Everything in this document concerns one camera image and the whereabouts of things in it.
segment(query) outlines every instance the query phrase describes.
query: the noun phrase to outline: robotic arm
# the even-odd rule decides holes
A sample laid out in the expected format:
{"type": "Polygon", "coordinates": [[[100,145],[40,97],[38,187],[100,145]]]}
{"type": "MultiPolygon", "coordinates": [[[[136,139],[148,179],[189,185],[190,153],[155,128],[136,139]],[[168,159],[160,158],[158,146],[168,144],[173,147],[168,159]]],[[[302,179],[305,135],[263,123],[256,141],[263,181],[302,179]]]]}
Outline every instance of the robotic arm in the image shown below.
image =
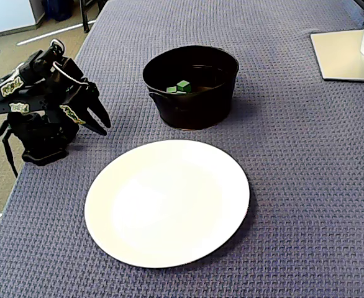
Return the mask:
{"type": "Polygon", "coordinates": [[[79,124],[106,135],[88,109],[111,126],[96,85],[83,78],[64,52],[65,46],[54,39],[48,50],[35,52],[0,79],[0,114],[7,114],[9,130],[24,144],[23,160],[39,166],[66,157],[79,124]]]}

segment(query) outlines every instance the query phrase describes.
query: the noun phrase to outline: green block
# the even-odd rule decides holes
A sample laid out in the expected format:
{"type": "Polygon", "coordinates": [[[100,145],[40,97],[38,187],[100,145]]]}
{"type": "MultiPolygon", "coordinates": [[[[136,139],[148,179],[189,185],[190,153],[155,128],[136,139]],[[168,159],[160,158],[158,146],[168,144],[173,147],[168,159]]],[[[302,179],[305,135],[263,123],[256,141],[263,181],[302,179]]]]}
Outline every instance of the green block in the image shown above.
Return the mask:
{"type": "Polygon", "coordinates": [[[175,93],[175,92],[176,92],[176,86],[168,87],[168,88],[167,88],[167,92],[168,92],[168,93],[175,93]]]}
{"type": "Polygon", "coordinates": [[[192,87],[190,86],[190,83],[185,80],[182,80],[178,84],[176,84],[176,87],[178,87],[178,91],[184,91],[184,92],[192,91],[192,87]]]}

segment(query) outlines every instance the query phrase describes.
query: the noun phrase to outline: wall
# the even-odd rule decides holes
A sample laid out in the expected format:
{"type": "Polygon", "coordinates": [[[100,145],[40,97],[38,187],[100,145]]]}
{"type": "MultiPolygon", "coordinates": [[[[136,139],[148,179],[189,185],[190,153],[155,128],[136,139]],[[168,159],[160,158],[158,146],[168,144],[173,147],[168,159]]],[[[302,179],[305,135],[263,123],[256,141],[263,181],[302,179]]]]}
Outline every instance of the wall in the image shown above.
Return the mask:
{"type": "Polygon", "coordinates": [[[32,6],[33,16],[37,23],[44,14],[44,7],[41,4],[41,0],[30,0],[30,6],[32,6]]]}
{"type": "MultiPolygon", "coordinates": [[[[32,2],[37,9],[39,0],[32,0],[32,2]]],[[[29,0],[0,0],[0,32],[31,26],[35,23],[29,0]]]]}

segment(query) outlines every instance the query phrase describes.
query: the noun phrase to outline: black bowl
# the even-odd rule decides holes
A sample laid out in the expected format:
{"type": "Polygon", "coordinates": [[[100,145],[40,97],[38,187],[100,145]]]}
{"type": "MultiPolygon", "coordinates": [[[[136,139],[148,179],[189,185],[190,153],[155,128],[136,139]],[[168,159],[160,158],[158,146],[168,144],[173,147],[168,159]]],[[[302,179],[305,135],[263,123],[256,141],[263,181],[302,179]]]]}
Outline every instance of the black bowl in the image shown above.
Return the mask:
{"type": "Polygon", "coordinates": [[[143,70],[143,80],[169,126],[205,129],[229,114],[238,70],[237,60],[225,51],[191,45],[152,59],[143,70]],[[182,80],[191,83],[190,93],[166,91],[182,80]]]}

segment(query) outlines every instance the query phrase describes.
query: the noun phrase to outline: monitor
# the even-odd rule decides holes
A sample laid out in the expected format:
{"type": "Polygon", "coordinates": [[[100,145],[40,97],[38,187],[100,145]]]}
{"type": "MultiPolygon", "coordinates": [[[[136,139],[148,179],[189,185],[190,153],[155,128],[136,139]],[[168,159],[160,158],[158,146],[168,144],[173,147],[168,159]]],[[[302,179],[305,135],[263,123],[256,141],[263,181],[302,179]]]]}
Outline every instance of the monitor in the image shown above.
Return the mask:
{"type": "MultiPolygon", "coordinates": [[[[364,0],[355,0],[364,10],[364,0]]],[[[364,29],[311,35],[324,79],[364,81],[364,29]]]]}

